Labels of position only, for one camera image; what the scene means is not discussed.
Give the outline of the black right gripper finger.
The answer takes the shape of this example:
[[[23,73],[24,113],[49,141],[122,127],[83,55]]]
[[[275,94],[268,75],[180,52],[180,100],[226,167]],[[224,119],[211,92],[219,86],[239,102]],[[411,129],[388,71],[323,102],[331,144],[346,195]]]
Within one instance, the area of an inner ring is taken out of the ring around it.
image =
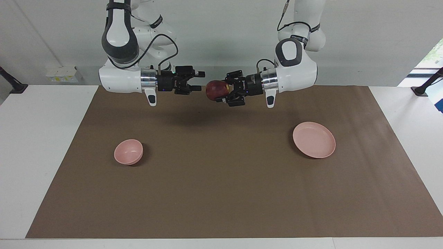
[[[201,91],[201,86],[177,86],[175,87],[175,94],[189,95],[193,91]]]
[[[194,77],[204,78],[205,72],[198,71],[193,68],[193,66],[176,66],[175,73],[182,78],[192,79]]]

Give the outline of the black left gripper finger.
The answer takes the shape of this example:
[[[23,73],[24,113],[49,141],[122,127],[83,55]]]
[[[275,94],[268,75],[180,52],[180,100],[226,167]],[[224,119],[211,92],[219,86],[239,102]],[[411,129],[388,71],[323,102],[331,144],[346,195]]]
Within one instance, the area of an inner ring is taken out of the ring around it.
[[[229,107],[245,105],[245,97],[243,95],[230,93],[229,95],[222,97],[221,100],[223,103],[228,104]]]
[[[227,84],[235,84],[239,83],[241,81],[241,78],[243,77],[242,70],[237,70],[234,72],[229,72],[226,74],[226,83]]]

